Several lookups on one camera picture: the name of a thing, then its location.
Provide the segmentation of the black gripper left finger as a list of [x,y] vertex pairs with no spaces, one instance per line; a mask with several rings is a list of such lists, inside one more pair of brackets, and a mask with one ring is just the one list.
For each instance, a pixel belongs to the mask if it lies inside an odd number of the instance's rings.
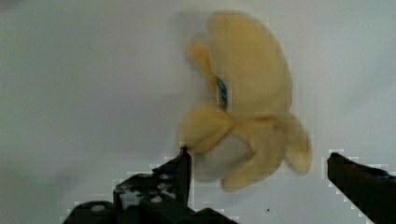
[[191,155],[183,147],[150,173],[119,183],[111,202],[77,205],[64,224],[237,224],[211,208],[189,208],[190,187]]

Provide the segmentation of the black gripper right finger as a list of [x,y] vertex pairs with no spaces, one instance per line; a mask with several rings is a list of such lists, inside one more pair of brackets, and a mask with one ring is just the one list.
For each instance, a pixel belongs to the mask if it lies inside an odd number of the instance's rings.
[[396,223],[395,176],[338,152],[326,161],[328,179],[374,224]]

